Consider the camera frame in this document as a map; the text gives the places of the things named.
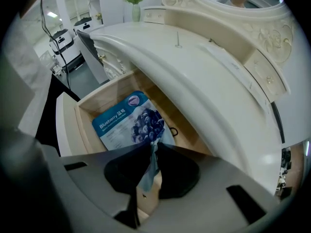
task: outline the curved white vanity top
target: curved white vanity top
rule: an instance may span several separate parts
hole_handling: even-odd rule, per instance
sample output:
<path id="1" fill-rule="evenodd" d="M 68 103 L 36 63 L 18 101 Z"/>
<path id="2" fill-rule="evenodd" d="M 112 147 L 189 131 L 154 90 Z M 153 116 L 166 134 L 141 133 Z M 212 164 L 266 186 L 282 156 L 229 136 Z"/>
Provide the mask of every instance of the curved white vanity top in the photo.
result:
<path id="1" fill-rule="evenodd" d="M 180 45 L 177 45 L 177 31 Z M 231 162 L 274 194 L 281 139 L 271 105 L 267 113 L 226 67 L 202 50 L 209 41 L 192 32 L 155 23 L 124 23 L 92 31 L 124 53 L 178 107 L 212 153 Z M 251 75 L 241 65 L 248 79 Z M 264 92 L 256 81 L 263 101 Z"/>

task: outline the floor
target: floor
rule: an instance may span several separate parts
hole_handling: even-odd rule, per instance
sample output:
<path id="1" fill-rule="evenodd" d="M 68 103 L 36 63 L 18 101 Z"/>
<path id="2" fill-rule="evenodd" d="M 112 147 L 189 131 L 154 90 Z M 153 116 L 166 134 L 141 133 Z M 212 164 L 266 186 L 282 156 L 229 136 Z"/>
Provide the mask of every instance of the floor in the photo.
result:
<path id="1" fill-rule="evenodd" d="M 58 79 L 68 87 L 65 73 Z M 71 90 L 81 99 L 106 82 L 99 84 L 86 62 L 69 73 Z"/>

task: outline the white vase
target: white vase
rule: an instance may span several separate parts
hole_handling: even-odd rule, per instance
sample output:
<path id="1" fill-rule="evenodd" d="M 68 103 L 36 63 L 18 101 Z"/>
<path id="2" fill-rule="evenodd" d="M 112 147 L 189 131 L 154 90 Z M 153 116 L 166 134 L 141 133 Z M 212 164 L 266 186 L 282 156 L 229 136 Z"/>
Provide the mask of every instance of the white vase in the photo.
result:
<path id="1" fill-rule="evenodd" d="M 133 4 L 132 19 L 135 22 L 140 21 L 140 5 L 139 4 Z"/>

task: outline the metal pin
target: metal pin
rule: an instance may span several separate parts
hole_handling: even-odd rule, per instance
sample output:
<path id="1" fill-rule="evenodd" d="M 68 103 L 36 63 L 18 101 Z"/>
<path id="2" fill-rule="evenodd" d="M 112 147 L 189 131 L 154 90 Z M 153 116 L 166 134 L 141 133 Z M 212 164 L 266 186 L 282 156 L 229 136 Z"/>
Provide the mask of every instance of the metal pin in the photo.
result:
<path id="1" fill-rule="evenodd" d="M 175 45 L 175 47 L 177 47 L 179 49 L 183 48 L 183 46 L 179 45 L 179 33 L 178 33 L 178 31 L 177 31 L 177 45 Z"/>

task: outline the mirror frame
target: mirror frame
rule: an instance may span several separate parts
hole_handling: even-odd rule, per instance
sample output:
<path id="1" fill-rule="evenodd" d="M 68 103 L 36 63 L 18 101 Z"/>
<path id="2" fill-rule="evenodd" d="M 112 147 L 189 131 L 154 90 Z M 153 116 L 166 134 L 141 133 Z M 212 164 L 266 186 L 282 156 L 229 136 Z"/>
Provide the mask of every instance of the mirror frame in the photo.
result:
<path id="1" fill-rule="evenodd" d="M 292 52 L 296 20 L 287 5 L 245 9 L 214 0 L 162 0 L 162 5 L 190 9 L 212 15 L 240 31 L 255 45 L 265 49 L 282 67 Z"/>

